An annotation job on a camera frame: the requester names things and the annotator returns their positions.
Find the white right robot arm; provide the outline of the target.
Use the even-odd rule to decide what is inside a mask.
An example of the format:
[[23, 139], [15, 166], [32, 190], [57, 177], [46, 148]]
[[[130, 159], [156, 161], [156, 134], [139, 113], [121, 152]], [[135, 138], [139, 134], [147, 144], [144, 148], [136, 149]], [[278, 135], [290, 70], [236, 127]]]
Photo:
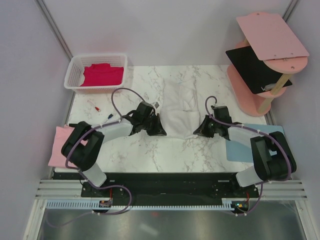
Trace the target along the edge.
[[280, 131], [265, 133], [233, 122], [226, 106], [213, 108], [201, 125], [193, 132], [206, 138], [215, 134], [228, 142], [236, 142], [251, 150], [253, 166], [237, 172], [229, 184], [229, 191], [235, 197], [242, 196], [247, 187], [268, 181], [286, 181], [297, 170], [297, 164]]

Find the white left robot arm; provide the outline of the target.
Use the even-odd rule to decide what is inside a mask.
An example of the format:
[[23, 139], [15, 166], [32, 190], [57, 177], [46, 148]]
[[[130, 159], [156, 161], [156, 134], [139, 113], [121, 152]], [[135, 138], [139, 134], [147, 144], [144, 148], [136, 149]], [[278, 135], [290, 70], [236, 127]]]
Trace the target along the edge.
[[141, 102], [137, 109], [130, 111], [119, 120], [107, 122], [93, 127], [85, 121], [74, 126], [73, 131], [61, 148], [61, 154], [66, 157], [65, 166], [69, 162], [86, 180], [91, 182], [92, 191], [99, 197], [106, 196], [110, 185], [106, 174], [97, 164], [97, 158], [104, 143], [121, 137], [128, 137], [146, 131], [148, 136], [166, 136], [160, 115], [155, 108]]

